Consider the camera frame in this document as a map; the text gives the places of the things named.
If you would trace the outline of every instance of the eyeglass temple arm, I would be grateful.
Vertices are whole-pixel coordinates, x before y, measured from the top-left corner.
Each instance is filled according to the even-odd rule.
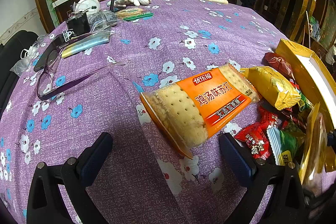
[[[95,71],[93,71],[93,72],[90,72],[90,73],[87,74],[87,75],[84,75],[84,76],[82,76],[82,77],[80,77],[80,78],[77,78],[76,80],[73,80],[73,81],[71,81],[71,82],[69,82],[69,83],[66,83],[66,84],[64,84],[64,85],[61,85],[60,87],[56,88],[55,90],[52,90],[52,91],[50,91],[49,93],[47,93],[47,94],[45,94],[45,95],[42,95],[42,96],[40,97],[40,99],[42,99],[42,100],[48,100],[48,99],[50,99],[51,97],[54,97],[54,96],[58,95],[59,93],[64,92],[64,91],[66,91],[66,90],[68,90],[68,89],[70,89],[70,88],[72,88],[72,87],[78,85],[79,83],[83,82],[83,81],[86,80],[87,78],[89,78],[89,77],[91,77],[91,76],[93,76],[93,75],[95,75],[95,74],[97,74],[97,73],[99,73],[99,72],[105,70],[105,69],[108,68],[108,67],[111,67],[111,66],[128,65],[129,63],[130,63],[130,61],[122,61],[122,62],[118,62],[118,63],[110,64],[110,65],[107,65],[107,66],[102,67],[102,68],[100,68],[100,69],[97,69],[97,70],[95,70]]]

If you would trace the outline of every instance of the metal bolt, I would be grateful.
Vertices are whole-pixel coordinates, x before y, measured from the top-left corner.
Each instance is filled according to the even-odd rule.
[[[288,166],[292,169],[295,168],[295,163],[293,163],[292,161],[288,162]]]
[[[76,162],[76,158],[73,158],[73,157],[67,160],[67,163],[70,165],[73,165],[75,162]]]
[[[264,165],[264,164],[265,164],[265,160],[262,159],[262,158],[257,158],[255,161],[256,161],[256,163],[258,163],[259,165]]]
[[[44,167],[44,162],[43,161],[39,162],[37,165],[37,168],[42,169],[43,167]]]

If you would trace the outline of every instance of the cracker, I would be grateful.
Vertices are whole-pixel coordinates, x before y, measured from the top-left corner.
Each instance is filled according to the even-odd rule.
[[[219,70],[236,89],[249,96],[252,102],[259,101],[255,88],[230,64],[219,67]],[[178,84],[144,95],[166,129],[172,136],[180,136],[186,147],[197,147],[208,139],[208,130],[199,109]]]

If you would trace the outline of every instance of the green packet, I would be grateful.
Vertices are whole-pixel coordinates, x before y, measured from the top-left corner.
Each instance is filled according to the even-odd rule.
[[[286,162],[293,161],[297,150],[304,140],[304,137],[294,137],[276,127],[267,129],[267,135],[276,165],[285,165]]]
[[[299,110],[300,111],[304,111],[306,109],[312,109],[313,104],[304,96],[304,94],[297,90],[299,92],[299,94],[301,95],[301,99],[297,102],[297,104],[299,105]]]

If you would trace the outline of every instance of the round table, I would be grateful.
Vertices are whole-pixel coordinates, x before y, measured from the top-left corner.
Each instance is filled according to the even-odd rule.
[[[232,4],[152,0],[142,8],[154,16],[123,22],[112,28],[110,43],[62,59],[53,80],[61,85],[114,60],[131,60],[128,66],[109,68],[49,104],[36,94],[42,71],[31,66],[20,77],[0,121],[0,194],[18,223],[26,222],[36,165],[78,157],[101,132],[113,136],[113,149],[87,192],[109,223],[223,223],[244,195],[221,157],[218,134],[192,149],[193,160],[179,155],[150,120],[139,92],[227,62],[237,69],[261,65],[285,35],[251,9]],[[63,22],[39,53],[65,29]],[[257,104],[249,105],[222,132],[238,132],[258,119]],[[80,223],[64,187],[61,192]]]

